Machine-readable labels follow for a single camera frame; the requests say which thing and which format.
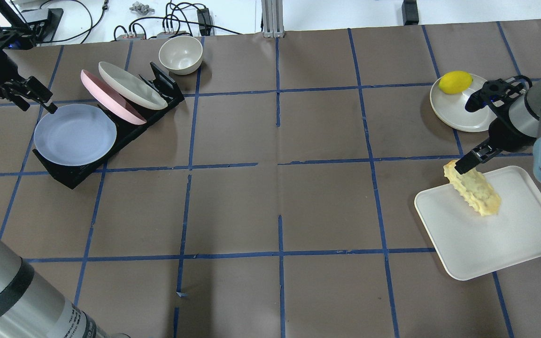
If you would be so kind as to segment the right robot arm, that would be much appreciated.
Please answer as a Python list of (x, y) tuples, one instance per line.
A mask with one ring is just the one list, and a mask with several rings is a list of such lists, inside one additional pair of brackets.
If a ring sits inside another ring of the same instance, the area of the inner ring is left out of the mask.
[(473, 113), (489, 107), (496, 118), (488, 138), (455, 163), (464, 175), (501, 152), (533, 149), (533, 174), (541, 182), (541, 80), (533, 85), (525, 76), (487, 81), (467, 100), (464, 108)]

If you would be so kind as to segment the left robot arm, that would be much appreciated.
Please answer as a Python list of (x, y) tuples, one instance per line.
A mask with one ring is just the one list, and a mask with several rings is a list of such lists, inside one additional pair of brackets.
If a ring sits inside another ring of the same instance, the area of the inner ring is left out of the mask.
[[(0, 28), (0, 98), (26, 111), (28, 100), (56, 111), (52, 93), (35, 77), (23, 78), (4, 49), (24, 29)], [(34, 267), (0, 240), (0, 338), (108, 338)]]

